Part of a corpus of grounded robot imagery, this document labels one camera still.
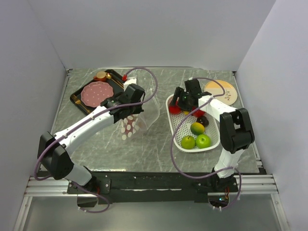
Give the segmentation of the clear polka dot zip bag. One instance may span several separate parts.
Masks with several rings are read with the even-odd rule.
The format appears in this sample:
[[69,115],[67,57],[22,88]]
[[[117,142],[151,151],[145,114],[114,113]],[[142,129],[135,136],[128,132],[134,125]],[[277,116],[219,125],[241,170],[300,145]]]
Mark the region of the clear polka dot zip bag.
[[120,138],[123,141],[141,137],[151,125],[159,118],[160,109],[157,97],[154,96],[142,105],[143,112],[133,114],[121,120]]

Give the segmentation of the purple grape bunch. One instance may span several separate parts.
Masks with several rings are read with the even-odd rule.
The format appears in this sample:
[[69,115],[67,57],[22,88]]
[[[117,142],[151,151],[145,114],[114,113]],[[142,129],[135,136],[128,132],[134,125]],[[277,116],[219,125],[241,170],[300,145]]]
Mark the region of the purple grape bunch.
[[198,117],[196,122],[202,124],[204,127],[207,127],[209,125],[209,121],[206,116]]

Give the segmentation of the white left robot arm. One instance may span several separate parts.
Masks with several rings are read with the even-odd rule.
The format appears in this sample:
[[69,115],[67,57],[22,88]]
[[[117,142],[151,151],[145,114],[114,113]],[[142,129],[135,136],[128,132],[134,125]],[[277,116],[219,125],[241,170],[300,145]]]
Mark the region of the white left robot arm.
[[129,84],[124,92],[105,99],[92,113],[69,128],[55,135],[44,132],[39,140],[38,161],[55,180],[71,180],[84,193],[92,192],[96,186],[93,175],[86,167],[75,164],[70,154],[98,131],[143,112],[141,101],[144,96],[142,87]]

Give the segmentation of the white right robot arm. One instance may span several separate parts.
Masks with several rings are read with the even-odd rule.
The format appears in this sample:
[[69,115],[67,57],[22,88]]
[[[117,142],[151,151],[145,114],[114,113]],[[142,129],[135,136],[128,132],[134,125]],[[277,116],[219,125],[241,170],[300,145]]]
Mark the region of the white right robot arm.
[[190,109],[190,112],[174,130],[171,142],[174,142],[177,131],[189,116],[198,110],[204,111],[219,122],[220,143],[222,145],[219,160],[211,173],[203,176],[192,176],[182,172],[176,165],[172,144],[170,145],[170,157],[175,169],[189,179],[200,180],[216,175],[211,179],[210,185],[213,190],[221,192],[228,185],[226,178],[238,171],[238,160],[255,141],[255,135],[247,109],[237,109],[217,100],[216,98],[225,95],[226,91],[216,80],[212,80],[212,82],[222,89],[222,93],[216,95],[202,92],[199,80],[199,77],[192,77],[184,82],[184,89],[176,87],[174,91],[170,105],[177,105],[182,110]]

